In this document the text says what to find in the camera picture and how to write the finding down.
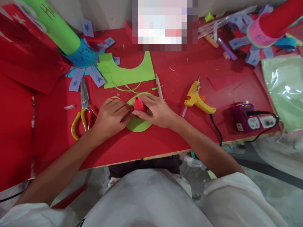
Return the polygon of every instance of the dark pants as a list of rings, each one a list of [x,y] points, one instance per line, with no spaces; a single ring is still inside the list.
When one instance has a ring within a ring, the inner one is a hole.
[[[126,174],[137,170],[137,169],[167,169],[171,173],[180,174],[179,166],[182,164],[179,155],[169,156],[159,159],[151,159],[144,161],[143,159],[126,162],[122,164],[117,164],[109,166],[110,176],[109,179],[121,178]]]

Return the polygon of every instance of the scissors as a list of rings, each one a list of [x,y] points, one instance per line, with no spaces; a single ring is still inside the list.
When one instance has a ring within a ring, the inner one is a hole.
[[[72,135],[75,140],[79,139],[79,137],[76,134],[76,130],[75,130],[79,118],[81,117],[84,129],[85,129],[85,131],[87,131],[92,127],[92,115],[98,116],[98,112],[95,110],[94,106],[89,104],[88,91],[87,91],[87,86],[86,86],[84,78],[82,78],[82,80],[81,80],[80,87],[81,87],[80,89],[81,89],[82,110],[81,110],[81,112],[78,112],[78,114],[72,124]],[[87,126],[86,119],[85,119],[86,110],[88,110],[88,112],[89,112],[88,126]]]

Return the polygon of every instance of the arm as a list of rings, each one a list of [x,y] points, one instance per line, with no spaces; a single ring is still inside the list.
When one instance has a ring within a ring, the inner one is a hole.
[[[178,133],[218,178],[235,172],[245,174],[242,167],[226,151],[173,112],[162,98],[144,94],[139,99],[151,110],[152,115],[142,111],[134,111],[133,114]]]
[[[133,106],[119,100],[107,99],[100,108],[94,126],[29,185],[15,205],[47,203],[70,184],[87,156],[105,140],[120,132],[130,121]]]

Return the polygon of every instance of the blue star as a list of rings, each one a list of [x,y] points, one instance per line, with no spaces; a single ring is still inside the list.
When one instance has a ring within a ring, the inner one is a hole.
[[[84,26],[85,26],[85,30],[87,30],[87,32],[88,32],[88,30],[89,30],[89,25],[84,24]]]

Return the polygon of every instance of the white shirt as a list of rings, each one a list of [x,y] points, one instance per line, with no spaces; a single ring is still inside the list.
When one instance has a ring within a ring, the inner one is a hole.
[[[104,194],[79,227],[288,226],[244,174],[208,182],[201,199],[202,211],[191,193],[186,193],[188,185],[182,180],[163,169],[133,171]],[[72,219],[65,210],[53,210],[45,203],[21,204],[0,220],[0,226],[76,226]]]

